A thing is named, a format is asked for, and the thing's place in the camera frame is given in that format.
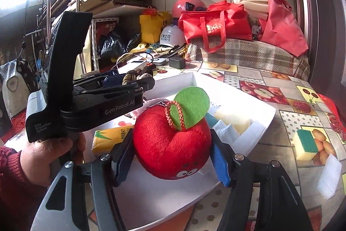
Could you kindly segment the person's left hand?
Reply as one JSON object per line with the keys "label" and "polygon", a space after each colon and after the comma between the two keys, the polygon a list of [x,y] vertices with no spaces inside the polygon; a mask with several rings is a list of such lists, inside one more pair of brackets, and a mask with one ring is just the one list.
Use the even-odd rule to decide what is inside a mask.
{"label": "person's left hand", "polygon": [[20,164],[28,181],[34,185],[48,187],[56,175],[52,172],[52,163],[68,153],[74,145],[76,152],[72,160],[80,164],[86,149],[86,138],[83,133],[79,134],[75,144],[70,138],[54,138],[27,144],[21,150]]}

